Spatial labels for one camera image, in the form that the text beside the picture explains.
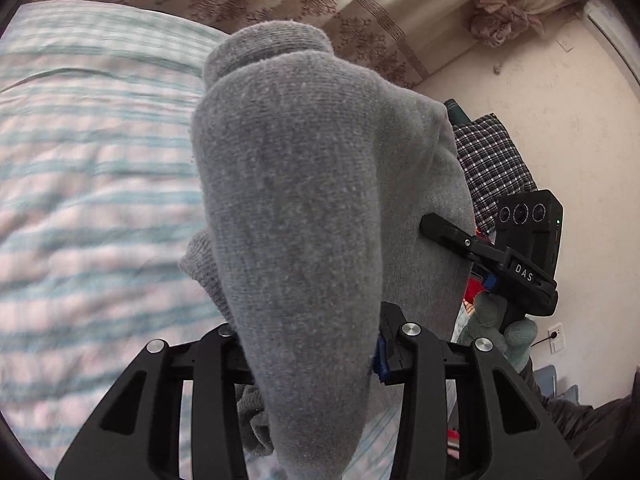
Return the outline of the grey gloved right hand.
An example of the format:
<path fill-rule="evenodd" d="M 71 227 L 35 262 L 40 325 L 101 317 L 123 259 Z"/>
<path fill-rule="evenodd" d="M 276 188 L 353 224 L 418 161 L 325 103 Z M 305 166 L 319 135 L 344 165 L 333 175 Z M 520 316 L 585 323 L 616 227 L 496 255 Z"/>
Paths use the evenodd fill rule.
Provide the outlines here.
<path fill-rule="evenodd" d="M 538 327 L 530 318 L 522 318 L 502 328 L 506 315 L 506 300 L 480 292 L 473 302 L 474 311 L 462 328 L 456 343 L 470 346 L 478 338 L 489 339 L 517 373 L 530 360 L 530 347 L 538 335 Z"/>

